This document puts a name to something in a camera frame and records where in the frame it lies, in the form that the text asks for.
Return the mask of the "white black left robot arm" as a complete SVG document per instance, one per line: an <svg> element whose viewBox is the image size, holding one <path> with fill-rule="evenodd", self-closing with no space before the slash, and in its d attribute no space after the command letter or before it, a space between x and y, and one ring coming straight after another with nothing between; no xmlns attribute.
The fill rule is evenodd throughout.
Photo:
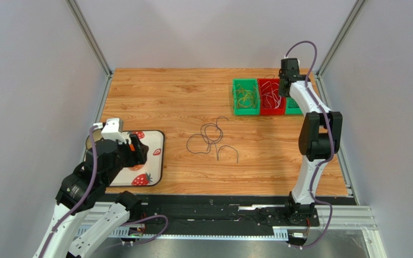
<svg viewBox="0 0 413 258"><path fill-rule="evenodd" d="M80 237L78 229L106 188L125 168L147 162L149 147L139 134L93 139L84 160L65 177L55 198L54 213L34 257L89 257L120 225L141 219L142 200L129 191L120 193L105 214Z"/></svg>

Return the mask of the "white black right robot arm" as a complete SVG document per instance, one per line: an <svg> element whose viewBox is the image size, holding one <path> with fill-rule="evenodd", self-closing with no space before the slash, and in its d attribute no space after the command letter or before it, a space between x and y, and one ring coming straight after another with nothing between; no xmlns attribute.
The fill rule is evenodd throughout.
<svg viewBox="0 0 413 258"><path fill-rule="evenodd" d="M304 115L298 139L301 170L285 204L284 218L292 225L315 213L315 195L322 172L340 149L343 116L331 111L315 93L297 58L285 57L279 70L279 94L293 99Z"/></svg>

